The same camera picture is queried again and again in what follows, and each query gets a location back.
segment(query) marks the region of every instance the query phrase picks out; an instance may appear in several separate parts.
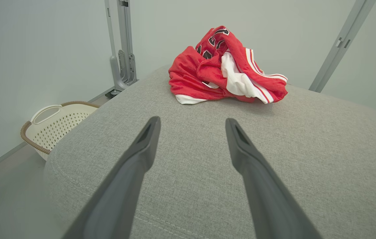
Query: white plastic basket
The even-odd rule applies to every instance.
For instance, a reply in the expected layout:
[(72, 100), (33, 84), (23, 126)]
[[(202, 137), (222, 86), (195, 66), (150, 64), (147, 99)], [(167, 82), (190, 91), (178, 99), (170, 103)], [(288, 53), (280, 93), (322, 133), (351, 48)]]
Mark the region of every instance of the white plastic basket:
[[(35, 148), (41, 157), (47, 160), (59, 140), (99, 107), (83, 101), (44, 107), (23, 125), (20, 135), (24, 141)], [(36, 121), (39, 115), (54, 108), (57, 108), (55, 113), (41, 121)]]

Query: gray sofa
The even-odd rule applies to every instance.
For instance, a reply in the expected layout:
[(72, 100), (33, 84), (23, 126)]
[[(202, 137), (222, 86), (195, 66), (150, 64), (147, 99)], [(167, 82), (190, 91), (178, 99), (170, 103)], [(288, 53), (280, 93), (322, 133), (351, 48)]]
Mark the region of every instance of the gray sofa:
[(152, 116), (162, 129), (131, 238), (255, 238), (224, 123), (235, 118), (324, 238), (376, 238), (376, 112), (294, 86), (278, 103), (181, 105), (168, 66), (71, 130), (45, 167), (65, 230)]

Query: floor trim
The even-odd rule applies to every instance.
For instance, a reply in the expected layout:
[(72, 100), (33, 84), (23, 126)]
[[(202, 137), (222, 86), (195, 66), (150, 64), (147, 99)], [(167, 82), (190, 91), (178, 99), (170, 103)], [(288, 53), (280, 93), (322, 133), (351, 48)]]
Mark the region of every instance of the floor trim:
[[(92, 100), (88, 101), (89, 103), (92, 103), (96, 100), (98, 100), (99, 98), (101, 98), (103, 95), (105, 95), (106, 93), (112, 91), (114, 89), (114, 86), (106, 91), (104, 91), (103, 93), (97, 95), (96, 97), (94, 97)], [(11, 156), (13, 153), (17, 152), (19, 149), (23, 148), (24, 146), (26, 146), (27, 143), (26, 142), (22, 142), (21, 144), (17, 145), (15, 148), (13, 148), (12, 150), (8, 151), (6, 154), (4, 154), (3, 156), (0, 157), (0, 162), (2, 162), (3, 160), (5, 160), (6, 158), (8, 158), (9, 156)]]

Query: red fabric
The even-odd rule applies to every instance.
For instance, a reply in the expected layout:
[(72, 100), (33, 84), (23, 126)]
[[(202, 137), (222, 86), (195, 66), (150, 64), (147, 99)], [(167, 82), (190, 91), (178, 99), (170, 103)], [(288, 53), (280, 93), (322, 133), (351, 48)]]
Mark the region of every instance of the red fabric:
[[(253, 66), (248, 62), (246, 48), (224, 26), (210, 29), (195, 49), (189, 46), (176, 57), (169, 69), (171, 92), (175, 95), (183, 94), (205, 100), (235, 97), (241, 101), (253, 102), (254, 98), (237, 96), (226, 89), (226, 78), (222, 76), (221, 72), (221, 57), (228, 49), (234, 57), (239, 71), (247, 74), (250, 80), (254, 80), (266, 88), (274, 98), (274, 102), (284, 98), (287, 94), (286, 82), (261, 75), (263, 72), (251, 58), (252, 55), (250, 61), (253, 62)], [(215, 83), (219, 88), (209, 88), (203, 82)]]

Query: basket handle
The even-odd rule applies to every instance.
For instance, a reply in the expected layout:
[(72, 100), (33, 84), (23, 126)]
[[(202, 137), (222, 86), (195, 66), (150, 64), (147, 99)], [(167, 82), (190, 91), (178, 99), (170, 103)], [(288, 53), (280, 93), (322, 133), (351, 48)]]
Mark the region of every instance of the basket handle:
[[(30, 123), (32, 123), (32, 124), (41, 124), (42, 122), (48, 120), (48, 119), (51, 118), (52, 116), (58, 114), (58, 113), (61, 111), (62, 107), (63, 107), (62, 105), (51, 105), (51, 106), (46, 106), (46, 107), (40, 109), (38, 112), (36, 112), (35, 115), (33, 115), (32, 119), (30, 120)], [(35, 122), (36, 118), (38, 118), (38, 116), (39, 116), (40, 114), (42, 114), (43, 112), (45, 112), (45, 111), (47, 111), (47, 110), (49, 110), (49, 109), (52, 109), (52, 108), (58, 108), (57, 112), (55, 112), (54, 114), (48, 116), (47, 118), (45, 118), (45, 119), (43, 119), (43, 120), (41, 120), (41, 121), (39, 121), (39, 122)]]

